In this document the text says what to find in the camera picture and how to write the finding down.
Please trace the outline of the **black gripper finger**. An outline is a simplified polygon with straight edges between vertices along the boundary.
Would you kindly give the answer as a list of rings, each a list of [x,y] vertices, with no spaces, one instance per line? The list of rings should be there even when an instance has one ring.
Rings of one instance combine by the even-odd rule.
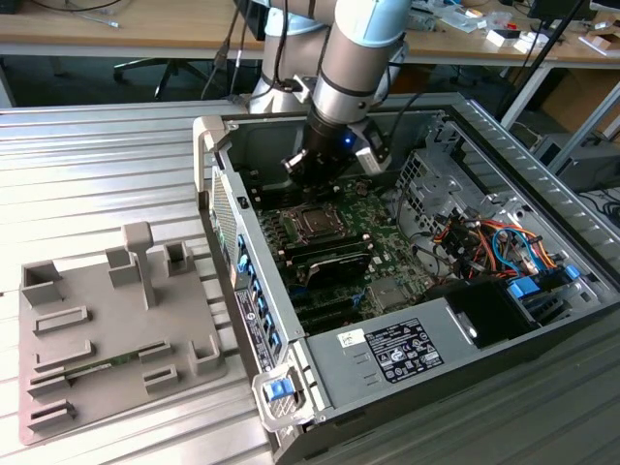
[[[347,168],[347,161],[315,161],[309,168],[308,186],[311,188],[326,186]]]
[[[295,155],[281,161],[288,178],[295,184],[305,184],[306,158],[308,151],[299,150]]]

